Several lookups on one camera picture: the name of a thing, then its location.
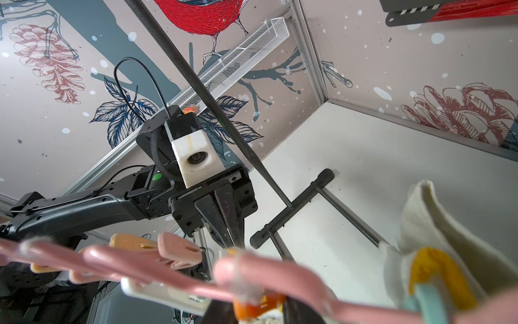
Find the white glove yellow cuff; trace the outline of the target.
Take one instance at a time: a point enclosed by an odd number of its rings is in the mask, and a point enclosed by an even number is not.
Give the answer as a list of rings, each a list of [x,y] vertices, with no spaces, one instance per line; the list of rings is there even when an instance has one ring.
[[[471,274],[441,249],[419,247],[403,253],[386,243],[379,249],[384,259],[383,279],[388,297],[398,308],[415,313],[420,319],[414,297],[414,286],[418,283],[441,281],[445,284],[450,316],[472,311],[488,298]]]

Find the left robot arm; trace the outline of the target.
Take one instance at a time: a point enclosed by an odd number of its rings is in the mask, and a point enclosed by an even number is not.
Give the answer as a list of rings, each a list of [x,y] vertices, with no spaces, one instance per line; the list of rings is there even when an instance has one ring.
[[[28,193],[1,227],[1,283],[36,288],[68,272],[76,284],[102,280],[132,286],[148,301],[170,305],[186,298],[232,301],[233,293],[183,274],[202,262],[194,232],[208,228],[223,248],[244,245],[244,220],[257,210],[242,164],[223,167],[195,113],[168,107],[145,121],[138,145],[154,163],[116,182],[66,197]],[[76,252],[86,232],[132,220],[171,215],[182,236],[159,234],[152,242],[133,237],[129,246],[93,246]]]

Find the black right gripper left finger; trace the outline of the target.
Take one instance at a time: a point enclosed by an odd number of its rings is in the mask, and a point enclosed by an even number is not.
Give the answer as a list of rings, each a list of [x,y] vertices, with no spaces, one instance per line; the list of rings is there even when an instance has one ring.
[[[233,304],[212,300],[200,324],[238,324]]]

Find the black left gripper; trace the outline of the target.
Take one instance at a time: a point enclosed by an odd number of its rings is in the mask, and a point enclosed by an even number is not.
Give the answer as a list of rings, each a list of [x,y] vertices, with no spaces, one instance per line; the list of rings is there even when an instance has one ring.
[[[169,208],[187,236],[206,227],[221,248],[244,248],[244,219],[258,204],[248,170],[240,163],[170,197]]]

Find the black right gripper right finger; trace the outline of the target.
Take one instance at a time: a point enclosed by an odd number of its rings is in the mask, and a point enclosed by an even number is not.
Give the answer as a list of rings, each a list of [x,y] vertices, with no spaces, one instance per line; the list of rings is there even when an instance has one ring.
[[[287,297],[283,304],[284,324],[325,324],[324,319],[303,302]]]

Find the knit glove yellow cuff bottom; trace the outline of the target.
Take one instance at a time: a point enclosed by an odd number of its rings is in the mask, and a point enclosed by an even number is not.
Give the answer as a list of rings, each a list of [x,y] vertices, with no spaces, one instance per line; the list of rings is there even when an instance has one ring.
[[[309,269],[292,261],[264,258],[232,248],[216,266],[217,282],[234,293],[240,321],[271,315],[281,323],[324,323],[336,295]]]

